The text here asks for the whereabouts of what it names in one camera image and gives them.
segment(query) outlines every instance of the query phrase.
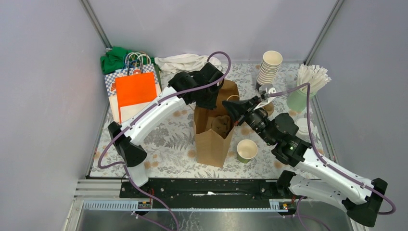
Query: brown paper bag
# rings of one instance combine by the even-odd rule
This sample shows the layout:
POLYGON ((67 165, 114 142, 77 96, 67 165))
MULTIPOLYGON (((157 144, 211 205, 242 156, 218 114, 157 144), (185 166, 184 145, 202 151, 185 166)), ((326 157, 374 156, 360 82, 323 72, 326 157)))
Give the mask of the brown paper bag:
POLYGON ((212 122, 217 116, 228 116, 228 112, 222 105, 222 101, 231 95, 239 95, 237 85, 230 80, 225 80, 219 90, 217 107, 208 110, 201 107, 194 109, 194 138, 197 149, 197 162, 205 165, 223 167, 228 149, 230 148, 234 126, 224 139, 211 129, 212 122))

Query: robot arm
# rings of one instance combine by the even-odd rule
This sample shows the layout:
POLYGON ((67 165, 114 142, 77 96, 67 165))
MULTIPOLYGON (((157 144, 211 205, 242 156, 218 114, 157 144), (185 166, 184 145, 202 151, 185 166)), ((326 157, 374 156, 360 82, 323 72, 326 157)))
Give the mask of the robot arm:
POLYGON ((273 120, 267 112, 258 108, 263 100, 255 96, 245 101, 223 101, 235 125, 246 122, 266 143, 276 145, 272 154, 282 163, 317 176, 321 180, 305 179, 284 171, 277 186, 284 196, 302 195, 324 201, 345 211, 350 218, 365 226, 373 227, 383 199, 370 190, 361 187, 340 175, 328 165, 347 176, 364 183, 384 194, 387 183, 382 179, 358 176, 320 155, 318 158, 312 145, 296 137, 299 127, 288 113, 279 114, 273 120))

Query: metal floor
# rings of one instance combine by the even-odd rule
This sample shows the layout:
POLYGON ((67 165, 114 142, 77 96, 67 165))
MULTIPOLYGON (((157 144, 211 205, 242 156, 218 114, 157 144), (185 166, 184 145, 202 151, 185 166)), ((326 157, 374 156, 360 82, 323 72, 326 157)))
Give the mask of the metal floor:
MULTIPOLYGON (((304 231, 298 218, 281 218, 275 212, 175 212, 181 231, 304 231)), ((302 202, 301 214, 321 219, 332 231, 352 231, 344 212, 322 202, 302 202)), ((168 212, 149 212, 147 218, 175 229, 168 212)), ((311 231, 326 228, 303 218, 311 231)), ((156 225, 136 219, 128 211, 82 211, 78 231, 162 231, 156 225)))

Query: paper cup rim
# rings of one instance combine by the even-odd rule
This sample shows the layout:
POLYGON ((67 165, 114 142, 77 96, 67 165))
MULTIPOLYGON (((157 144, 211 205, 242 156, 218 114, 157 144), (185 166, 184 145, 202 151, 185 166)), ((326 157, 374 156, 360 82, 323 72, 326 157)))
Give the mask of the paper cup rim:
POLYGON ((263 69, 265 69, 267 71, 276 71, 276 70, 279 70, 280 65, 276 66, 276 67, 269 67, 269 66, 261 64, 260 68, 263 68, 263 69))
POLYGON ((262 73, 265 75, 275 75, 278 72, 278 70, 273 71, 273 72, 267 72, 267 71, 264 71, 262 68, 260 68, 259 70, 262 71, 262 73))
POLYGON ((266 66, 267 68, 272 68, 272 69, 279 68, 281 66, 281 64, 279 64, 279 65, 269 65, 269 64, 265 63, 265 61, 262 61, 261 65, 266 66))
POLYGON ((262 61, 265 61, 268 65, 280 65, 283 61, 283 57, 281 53, 277 51, 267 51, 262 56, 262 61))
POLYGON ((239 155, 242 159, 245 159, 245 160, 254 159, 255 156, 258 155, 258 145, 257 145, 253 140, 250 140, 250 139, 242 140, 242 141, 240 141, 240 142, 238 143, 238 145, 237 145, 237 153, 238 153, 238 155, 239 155), (255 145, 256 152, 255 152, 255 155, 252 156, 251 158, 245 158, 245 157, 241 156, 240 153, 238 152, 238 147, 240 146, 240 143, 242 143, 243 141, 250 141, 251 143, 253 143, 253 144, 255 145))
POLYGON ((257 79, 256 80, 259 84, 265 85, 265 84, 269 84, 273 81, 273 79, 271 80, 264 80, 264 79, 257 79))
POLYGON ((266 77, 263 77, 263 76, 258 76, 257 79, 260 79, 260 80, 265 82, 265 81, 272 81, 272 80, 275 79, 275 77, 266 78, 266 77))
POLYGON ((261 80, 272 80, 272 79, 274 79, 276 76, 274 76, 274 77, 264 77, 264 76, 258 76, 258 79, 261 79, 261 80))
POLYGON ((278 73, 278 72, 272 73, 272 74, 266 74, 266 73, 263 72, 263 71, 259 71, 259 74, 262 75, 263 77, 275 77, 277 73, 278 73))

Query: stack of paper cups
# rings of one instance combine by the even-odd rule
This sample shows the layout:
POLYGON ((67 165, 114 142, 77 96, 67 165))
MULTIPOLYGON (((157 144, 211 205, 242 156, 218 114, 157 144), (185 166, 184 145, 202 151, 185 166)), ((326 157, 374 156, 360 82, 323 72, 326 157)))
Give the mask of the stack of paper cups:
POLYGON ((282 64, 283 57, 277 51, 267 51, 262 56, 257 82, 259 85, 271 83, 282 64))

